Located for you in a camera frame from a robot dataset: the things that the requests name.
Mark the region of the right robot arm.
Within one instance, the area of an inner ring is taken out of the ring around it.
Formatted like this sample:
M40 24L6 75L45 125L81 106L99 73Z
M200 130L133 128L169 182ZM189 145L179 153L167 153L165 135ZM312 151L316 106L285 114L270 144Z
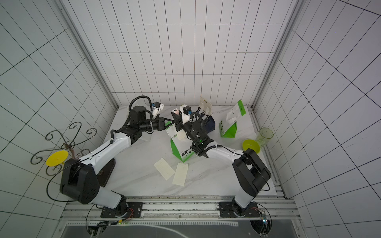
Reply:
M239 192L232 200L232 208L241 216L249 208L252 200L263 190L271 178L271 173L258 154L252 150L234 151L216 143L208 136L207 122L198 112L187 114L189 120L183 122L185 113L172 111L176 131L183 130L192 141L190 149L198 156L221 159L232 163L240 184Z

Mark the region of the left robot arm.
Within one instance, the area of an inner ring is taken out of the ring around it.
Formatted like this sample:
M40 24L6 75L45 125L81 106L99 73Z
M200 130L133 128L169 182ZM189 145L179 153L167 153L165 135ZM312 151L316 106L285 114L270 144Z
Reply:
M131 103L125 123L120 129L110 131L111 138L107 142L78 160L70 159L65 162L60 185L63 195L81 204L91 203L119 213L128 211L126 198L102 187L97 175L116 155L138 141L143 133L167 128L166 118L160 116L164 105L152 102L144 95L134 98L133 101L139 99L146 99L149 108Z

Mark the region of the navy blue beige bag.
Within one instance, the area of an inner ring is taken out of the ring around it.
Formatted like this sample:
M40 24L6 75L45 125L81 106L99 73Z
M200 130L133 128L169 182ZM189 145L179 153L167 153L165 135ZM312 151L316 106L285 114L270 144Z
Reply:
M199 106L197 112L200 113L201 118L205 122L204 128L206 133L210 133L215 130L215 120L211 115L212 104L200 96Z

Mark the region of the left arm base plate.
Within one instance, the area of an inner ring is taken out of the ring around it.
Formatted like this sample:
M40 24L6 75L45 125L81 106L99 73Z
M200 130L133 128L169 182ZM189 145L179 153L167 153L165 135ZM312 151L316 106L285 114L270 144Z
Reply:
M122 202L115 209L102 208L101 218L131 219L140 218L142 213L142 202Z

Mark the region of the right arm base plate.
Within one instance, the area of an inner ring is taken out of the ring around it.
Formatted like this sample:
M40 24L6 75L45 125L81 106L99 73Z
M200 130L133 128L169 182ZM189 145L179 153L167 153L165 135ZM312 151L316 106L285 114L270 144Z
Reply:
M259 218L261 213L256 202L241 208L235 201L219 202L216 206L221 218Z

